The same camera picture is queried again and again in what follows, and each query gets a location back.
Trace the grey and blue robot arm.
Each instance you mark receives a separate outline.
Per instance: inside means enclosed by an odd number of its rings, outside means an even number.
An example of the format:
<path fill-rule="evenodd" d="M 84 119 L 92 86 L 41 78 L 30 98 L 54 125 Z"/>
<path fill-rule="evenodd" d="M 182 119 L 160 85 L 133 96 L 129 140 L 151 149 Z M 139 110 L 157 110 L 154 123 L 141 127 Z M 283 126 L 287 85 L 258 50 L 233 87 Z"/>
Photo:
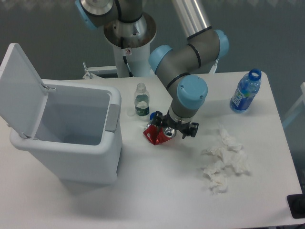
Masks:
<path fill-rule="evenodd" d="M 205 101 L 207 86 L 192 71 L 222 58 L 229 50 L 227 36 L 212 28 L 202 3 L 173 1 L 187 39 L 187 45 L 177 51 L 168 45 L 151 51 L 156 24 L 143 11 L 140 0 L 78 0 L 75 4 L 89 28 L 103 28 L 119 77 L 154 72 L 172 97 L 167 114 L 157 112 L 154 124 L 180 131 L 183 137 L 195 137 L 199 125 L 192 118 Z"/>

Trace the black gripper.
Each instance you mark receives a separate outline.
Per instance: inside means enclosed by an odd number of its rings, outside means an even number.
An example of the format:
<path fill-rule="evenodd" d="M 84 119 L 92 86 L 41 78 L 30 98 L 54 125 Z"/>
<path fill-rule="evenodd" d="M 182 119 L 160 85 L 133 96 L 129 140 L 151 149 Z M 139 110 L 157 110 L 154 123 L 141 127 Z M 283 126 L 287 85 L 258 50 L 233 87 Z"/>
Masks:
<path fill-rule="evenodd" d="M 152 124 L 157 127 L 157 130 L 160 131 L 162 127 L 170 127 L 172 129 L 182 132 L 182 139 L 185 139 L 187 136 L 196 137 L 199 124 L 192 123 L 182 123 L 180 121 L 174 121 L 169 114 L 165 116 L 160 112 L 156 111 L 152 118 Z"/>

